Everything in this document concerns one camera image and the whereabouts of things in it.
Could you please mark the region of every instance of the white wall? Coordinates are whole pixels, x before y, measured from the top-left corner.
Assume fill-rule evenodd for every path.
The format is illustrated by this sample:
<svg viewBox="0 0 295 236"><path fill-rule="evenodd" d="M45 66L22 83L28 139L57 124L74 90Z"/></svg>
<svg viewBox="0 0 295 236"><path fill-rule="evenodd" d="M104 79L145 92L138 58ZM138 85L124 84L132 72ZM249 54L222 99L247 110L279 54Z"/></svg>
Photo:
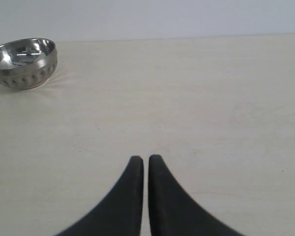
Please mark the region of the white wall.
<svg viewBox="0 0 295 236"><path fill-rule="evenodd" d="M295 0L0 0L0 43L295 33Z"/></svg>

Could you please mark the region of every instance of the metal bowl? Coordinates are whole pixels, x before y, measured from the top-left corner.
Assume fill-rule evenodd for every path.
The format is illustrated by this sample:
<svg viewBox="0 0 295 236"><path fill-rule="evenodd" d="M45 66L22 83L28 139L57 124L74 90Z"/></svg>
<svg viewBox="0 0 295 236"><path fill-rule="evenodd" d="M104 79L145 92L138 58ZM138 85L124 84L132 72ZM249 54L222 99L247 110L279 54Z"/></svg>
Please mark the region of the metal bowl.
<svg viewBox="0 0 295 236"><path fill-rule="evenodd" d="M0 46L0 84L16 89L32 89L45 83L57 66L53 41L27 38Z"/></svg>

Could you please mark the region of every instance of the bowl rim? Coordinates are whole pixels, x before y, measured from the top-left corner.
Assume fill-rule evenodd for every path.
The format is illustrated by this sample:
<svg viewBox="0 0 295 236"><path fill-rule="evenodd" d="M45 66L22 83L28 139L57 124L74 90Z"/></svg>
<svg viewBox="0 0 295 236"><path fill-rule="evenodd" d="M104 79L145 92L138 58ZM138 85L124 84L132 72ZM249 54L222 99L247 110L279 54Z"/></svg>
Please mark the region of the bowl rim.
<svg viewBox="0 0 295 236"><path fill-rule="evenodd" d="M12 44L12 43L20 42L20 41L23 41L23 40L37 40L37 39L48 40L49 42L51 42L51 43L54 45L53 50L52 50L47 56L45 56L44 58L42 58L42 59L40 59L40 60L38 60L38 61L35 61L35 63L38 63L38 62L40 62L40 61L42 61L42 60L45 60L45 59L48 58L49 56L52 56L53 52L57 51L57 50L56 50L56 44L55 44L54 41L52 41L52 40L50 40L50 39L47 39L47 38L39 38L39 37L37 37L37 38L22 38L22 39L18 39L18 40L14 40L14 41L10 41L10 42L7 42L7 43L4 43L4 44L1 44L1 45L0 45L0 48L6 46L6 45L8 45L8 44ZM0 69L0 71L2 71L2 72L3 72L3 71L8 72L8 71L11 71L11 70L16 70L16 69L20 69L20 68L24 68L24 67L28 67L28 66L30 66L30 65L23 65L23 66L21 66L21 67L17 67L17 68Z"/></svg>

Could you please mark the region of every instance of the stainless steel bowl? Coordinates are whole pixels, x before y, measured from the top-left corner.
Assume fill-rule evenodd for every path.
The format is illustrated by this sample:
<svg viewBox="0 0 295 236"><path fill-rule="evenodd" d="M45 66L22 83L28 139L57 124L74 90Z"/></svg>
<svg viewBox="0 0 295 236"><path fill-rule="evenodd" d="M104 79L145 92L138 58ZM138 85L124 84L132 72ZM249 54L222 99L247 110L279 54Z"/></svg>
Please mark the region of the stainless steel bowl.
<svg viewBox="0 0 295 236"><path fill-rule="evenodd" d="M27 38L0 46L0 84L16 89L32 89L45 83L57 66L53 41Z"/></svg>

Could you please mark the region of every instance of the table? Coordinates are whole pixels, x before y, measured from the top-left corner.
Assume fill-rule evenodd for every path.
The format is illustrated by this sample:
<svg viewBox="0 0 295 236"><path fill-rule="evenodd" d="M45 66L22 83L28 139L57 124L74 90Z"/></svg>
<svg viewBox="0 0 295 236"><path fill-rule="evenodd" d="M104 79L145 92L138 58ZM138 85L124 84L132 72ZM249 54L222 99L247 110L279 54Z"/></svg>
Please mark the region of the table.
<svg viewBox="0 0 295 236"><path fill-rule="evenodd" d="M57 48L44 86L0 85L0 236L58 233L153 153L234 229L295 236L295 35Z"/></svg>

